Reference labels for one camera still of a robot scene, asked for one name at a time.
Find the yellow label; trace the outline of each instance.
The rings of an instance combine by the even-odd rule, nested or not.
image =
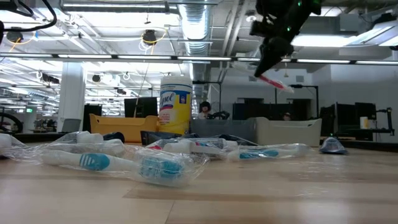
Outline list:
[[[162,85],[161,88],[159,131],[188,134],[191,116],[192,87],[188,85],[167,84]]]

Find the fluorescent light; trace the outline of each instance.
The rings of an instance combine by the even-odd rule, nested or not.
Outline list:
[[[60,58],[112,58],[111,55],[58,55]]]
[[[392,26],[387,26],[384,28],[374,28],[372,30],[369,30],[363,34],[360,34],[356,37],[354,37],[351,41],[349,42],[350,45],[354,45],[354,44],[365,44],[366,42],[368,42],[369,40],[377,37],[378,35],[384,33],[385,31],[389,30],[393,28]]]
[[[298,47],[342,47],[350,43],[350,38],[340,35],[298,35],[292,41]]]
[[[119,55],[120,59],[158,59],[170,60],[170,56],[153,56],[153,55]]]
[[[16,54],[16,53],[1,53],[2,57],[52,57],[50,54]]]
[[[259,62],[259,58],[238,58],[240,62]]]
[[[99,102],[99,101],[86,101],[86,103],[88,103],[88,104],[97,104],[97,105],[103,105],[104,104],[104,102]]]
[[[397,45],[398,45],[398,36],[396,36],[396,37],[394,37],[394,38],[392,38],[390,40],[385,41],[384,43],[380,44],[379,46],[382,46],[382,47],[393,46],[393,47],[395,47]]]
[[[16,82],[13,82],[11,80],[6,80],[5,78],[0,78],[0,82],[9,83],[9,84],[12,84],[12,85],[16,85],[17,84]]]
[[[300,63],[349,63],[349,60],[315,60],[315,59],[298,59]]]
[[[64,7],[135,7],[135,8],[159,8],[164,9],[164,6],[150,5],[150,4],[64,4]],[[170,6],[171,9],[177,9],[175,6]]]
[[[10,109],[25,109],[25,106],[5,106],[5,107]]]
[[[178,60],[209,60],[209,61],[230,61],[232,60],[231,57],[194,57],[194,56],[179,56],[177,57]]]
[[[14,93],[18,93],[18,94],[23,94],[23,95],[28,95],[29,92],[26,90],[23,90],[21,88],[15,88],[15,87],[9,87],[10,91],[14,92]]]
[[[358,65],[398,65],[398,62],[389,61],[357,61]]]

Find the wooden table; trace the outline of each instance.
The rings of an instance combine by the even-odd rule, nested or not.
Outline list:
[[[171,189],[0,161],[0,223],[398,223],[398,154],[216,161]]]

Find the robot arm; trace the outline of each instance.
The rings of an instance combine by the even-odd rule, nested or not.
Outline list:
[[[257,0],[256,10],[264,19],[252,23],[250,35],[264,37],[260,46],[261,60],[254,73],[255,77],[261,77],[283,56],[293,53],[291,41],[312,12],[320,15],[321,4],[320,0]],[[266,19],[269,14],[276,17],[271,24]]]

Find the yellow container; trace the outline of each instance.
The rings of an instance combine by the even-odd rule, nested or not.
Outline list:
[[[90,114],[91,133],[120,132],[126,142],[141,142],[141,131],[156,131],[157,117],[107,118]]]
[[[188,77],[163,77],[160,84],[159,131],[188,134],[192,81]]]

